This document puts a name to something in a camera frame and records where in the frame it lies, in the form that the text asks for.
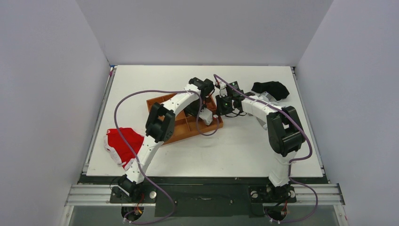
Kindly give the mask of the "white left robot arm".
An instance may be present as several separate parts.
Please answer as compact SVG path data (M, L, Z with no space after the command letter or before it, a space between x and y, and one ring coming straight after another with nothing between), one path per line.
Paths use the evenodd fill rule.
M183 90L174 91L173 96L162 102L154 103L145 124L144 141L134 163L118 180L118 188L122 197L128 202L136 202L140 198L140 184L145 180L145 173L156 151L168 141L175 130L176 116L185 108L192 108L196 120L202 120L207 126L218 121L211 110L206 108L206 99L215 90L211 80L204 81L192 78Z

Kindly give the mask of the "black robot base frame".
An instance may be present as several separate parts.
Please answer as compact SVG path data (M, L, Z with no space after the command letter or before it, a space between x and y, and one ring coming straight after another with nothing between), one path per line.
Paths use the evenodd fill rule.
M71 206L119 207L130 221L150 208L156 217L263 217L285 215L288 206L328 205L339 188L326 178L301 178L273 188L268 178L152 177L138 185L132 195L118 187L118 178L82 176L67 198Z

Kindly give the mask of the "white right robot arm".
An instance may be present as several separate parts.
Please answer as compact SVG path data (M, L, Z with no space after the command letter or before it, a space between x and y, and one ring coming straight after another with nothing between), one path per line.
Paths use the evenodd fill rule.
M265 194L271 201L279 200L284 195L283 186L289 183L290 161L305 142L296 109L274 105L251 92L238 93L236 82L228 85L217 82L215 86L219 89L219 95L216 96L218 115L227 115L237 109L265 123L269 143L274 151L274 163L269 174L272 184L266 187Z

